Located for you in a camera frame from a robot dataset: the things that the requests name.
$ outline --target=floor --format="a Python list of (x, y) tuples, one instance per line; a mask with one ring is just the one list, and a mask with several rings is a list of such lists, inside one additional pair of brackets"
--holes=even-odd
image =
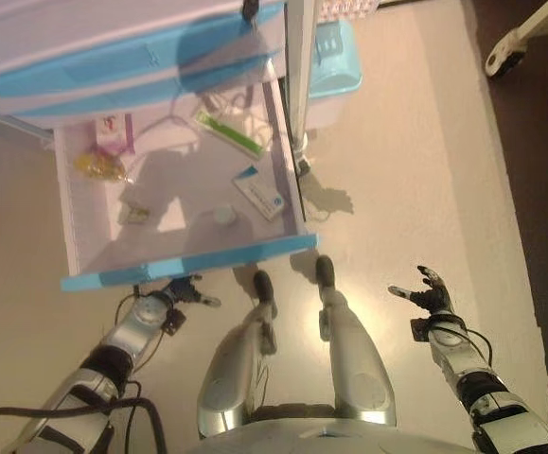
[[(480, 49), (490, 49), (541, 0), (473, 2)], [(523, 62), (489, 85), (516, 206), (548, 373), (548, 36), (530, 41)]]
[[(380, 350), (399, 427), (465, 446), (467, 415), (429, 348), (412, 341), (409, 320), (423, 311), (386, 291), (417, 288), (419, 264), (444, 277), (457, 312), (494, 344), (506, 385), (548, 421), (541, 335), (472, 20), (470, 2), (435, 0), (356, 22), (364, 82), (340, 122), (312, 138), (304, 181), (309, 227)], [(40, 406), (110, 328), (128, 291), (59, 291), (67, 269), (57, 190), (52, 155), (0, 127), (0, 406)], [(333, 400), (313, 257), (259, 264), (279, 307), (266, 403)], [(200, 290), (223, 307), (184, 307), (182, 330), (137, 374), (171, 452), (198, 443), (197, 393), (218, 342), (251, 307), (250, 272), (208, 273)], [(125, 415), (115, 420), (121, 433)], [(0, 447), (22, 424), (0, 418)], [(151, 443), (138, 415), (134, 452)]]

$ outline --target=wheel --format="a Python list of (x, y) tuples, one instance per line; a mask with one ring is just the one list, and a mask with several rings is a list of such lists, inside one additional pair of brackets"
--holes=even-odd
[(334, 288), (334, 266), (327, 255), (320, 255), (316, 260), (315, 279), (322, 288)]
[(526, 43), (520, 41), (517, 29), (511, 30), (494, 46), (486, 59), (486, 75), (499, 79), (513, 69), (526, 54)]
[[(518, 63), (523, 59), (523, 56), (526, 55), (525, 52), (513, 52), (511, 53), (505, 61), (501, 63), (501, 65), (498, 67), (495, 73), (488, 74), (488, 77), (491, 79), (500, 79), (502, 76), (507, 74), (510, 70), (515, 68)], [(490, 64), (493, 64), (496, 59), (496, 55), (490, 54), (488, 57), (488, 60), (491, 61)]]

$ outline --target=wire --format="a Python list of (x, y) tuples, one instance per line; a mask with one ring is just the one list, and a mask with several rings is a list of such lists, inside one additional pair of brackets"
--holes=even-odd
[(153, 402), (145, 397), (120, 399), (115, 402), (99, 404), (89, 407), (78, 407), (64, 410), (24, 409), (20, 407), (0, 407), (0, 416), (17, 416), (24, 418), (71, 418), (85, 414), (107, 413), (108, 411), (126, 409), (128, 407), (141, 407), (150, 416), (153, 439), (156, 443), (158, 454), (167, 453), (167, 442), (162, 428), (162, 420)]
[(454, 331), (453, 329), (445, 328), (443, 326), (433, 326), (430, 328), (430, 331), (443, 331), (445, 333), (453, 334), (454, 336), (458, 336), (459, 338), (469, 342), (473, 348), (475, 348), (476, 352), (482, 357), (484, 361), (486, 361), (486, 358), (484, 358), (484, 354), (482, 353), (482, 350), (480, 350), (480, 347), (478, 347), (473, 340), (471, 340), (468, 336), (464, 335), (463, 333), (459, 333), (458, 331)]
[(256, 383), (255, 387), (259, 385), (261, 382), (261, 379), (265, 375), (265, 383), (263, 384), (263, 395), (261, 396), (261, 405), (260, 407), (263, 407), (263, 404), (265, 403), (265, 395), (267, 394), (267, 384), (270, 381), (270, 366), (269, 364), (266, 364), (263, 366), (264, 360), (260, 360), (258, 364), (256, 365)]
[[(133, 384), (137, 387), (137, 394), (135, 398), (141, 397), (141, 392), (143, 391), (143, 387), (141, 386), (141, 383), (139, 383), (136, 380), (129, 380), (126, 382), (128, 384)], [(129, 447), (131, 446), (131, 427), (133, 425), (133, 418), (134, 413), (136, 412), (137, 407), (133, 407), (131, 410), (131, 414), (129, 414), (129, 421), (126, 424), (126, 430), (124, 431), (124, 454), (129, 454)]]
[(467, 331), (471, 334), (475, 334), (486, 343), (486, 347), (488, 347), (488, 366), (492, 367), (492, 344), (490, 343), (490, 340), (488, 340), (482, 333), (478, 333), (475, 329), (468, 329)]
[(136, 374), (137, 372), (139, 372), (141, 369), (143, 369), (147, 364), (148, 362), (151, 361), (151, 359), (153, 358), (153, 356), (156, 354), (156, 352), (158, 351), (158, 347), (160, 346), (160, 343), (162, 343), (162, 338), (164, 337), (164, 331), (162, 331), (160, 333), (160, 337), (158, 338), (158, 342), (156, 342), (156, 346), (153, 347), (153, 350), (151, 350), (151, 353), (150, 355), (147, 357), (147, 359), (145, 361), (143, 361), (141, 364), (139, 364), (133, 371), (133, 375)]
[(120, 310), (124, 306), (124, 304), (129, 301), (132, 297), (136, 300), (141, 296), (141, 293), (139, 292), (139, 286), (133, 286), (133, 293), (130, 295), (126, 295), (124, 298), (120, 300), (118, 303), (118, 307), (115, 309), (115, 315), (114, 315), (114, 326), (118, 324), (118, 320), (120, 319)]

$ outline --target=yellow object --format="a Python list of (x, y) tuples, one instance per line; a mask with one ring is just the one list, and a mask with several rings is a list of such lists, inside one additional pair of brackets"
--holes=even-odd
[(117, 182), (126, 179), (126, 169), (122, 162), (105, 153), (87, 151), (74, 161), (76, 170), (89, 178)]

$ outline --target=black cable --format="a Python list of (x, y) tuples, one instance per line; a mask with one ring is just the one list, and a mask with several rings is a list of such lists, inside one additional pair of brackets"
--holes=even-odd
[(475, 329), (468, 329), (467, 331), (471, 334), (475, 334), (486, 343), (486, 346), (488, 347), (488, 366), (492, 367), (492, 344), (490, 343), (490, 340), (488, 340), (482, 333), (478, 333)]
[(158, 342), (156, 342), (156, 346), (153, 347), (153, 350), (151, 350), (151, 353), (150, 355), (147, 357), (147, 359), (145, 361), (143, 361), (141, 364), (139, 364), (134, 370), (133, 370), (133, 375), (136, 374), (137, 372), (139, 372), (141, 369), (143, 369), (146, 364), (148, 362), (151, 361), (151, 359), (153, 358), (153, 356), (156, 354), (156, 352), (158, 351), (158, 347), (160, 347), (160, 343), (162, 342), (162, 338), (164, 337), (164, 331), (162, 331), (160, 333), (160, 338), (158, 338)]
[(120, 303), (118, 303), (118, 307), (116, 308), (115, 315), (114, 315), (114, 326), (118, 324), (118, 319), (120, 317), (120, 309), (124, 306), (124, 303), (129, 301), (129, 299), (131, 299), (133, 296), (134, 296), (134, 293), (131, 293), (130, 295), (126, 295), (124, 298), (120, 300)]
[(136, 397), (131, 399), (120, 399), (109, 404), (99, 404), (90, 407), (78, 407), (65, 410), (41, 410), (24, 409), (19, 407), (0, 407), (0, 416), (19, 416), (24, 418), (71, 418), (74, 416), (83, 416), (85, 414), (106, 413), (112, 410), (126, 409), (128, 407), (141, 407), (150, 416), (153, 439), (156, 443), (156, 452), (158, 454), (167, 453), (167, 442), (162, 428), (162, 420), (158, 414), (155, 405), (145, 397)]
[(122, 309), (124, 304), (127, 301), (129, 301), (129, 299), (131, 299), (132, 297), (134, 297), (134, 299), (136, 300), (140, 296), (141, 296), (141, 293), (139, 292), (139, 286), (133, 286), (133, 293), (131, 293), (130, 295), (126, 295), (124, 298), (120, 300), (120, 302), (118, 303), (118, 307), (115, 309), (114, 326), (118, 324), (118, 320), (120, 318), (120, 310)]
[(463, 333), (459, 333), (458, 331), (454, 331), (453, 329), (445, 328), (443, 326), (432, 326), (430, 328), (430, 331), (443, 331), (445, 333), (453, 334), (454, 336), (458, 336), (459, 338), (469, 342), (473, 348), (480, 354), (480, 357), (484, 361), (486, 361), (486, 358), (484, 358), (484, 354), (482, 353), (482, 350), (480, 350), (480, 347), (478, 347), (473, 340), (471, 340), (468, 336), (464, 335)]
[[(137, 387), (137, 395), (135, 398), (141, 397), (141, 392), (143, 391), (141, 383), (136, 380), (129, 380), (126, 383), (127, 385), (131, 383)], [(129, 447), (131, 446), (131, 427), (133, 426), (133, 418), (136, 410), (137, 407), (133, 407), (131, 410), (131, 414), (129, 414), (129, 421), (126, 424), (126, 430), (124, 431), (124, 454), (129, 454)]]

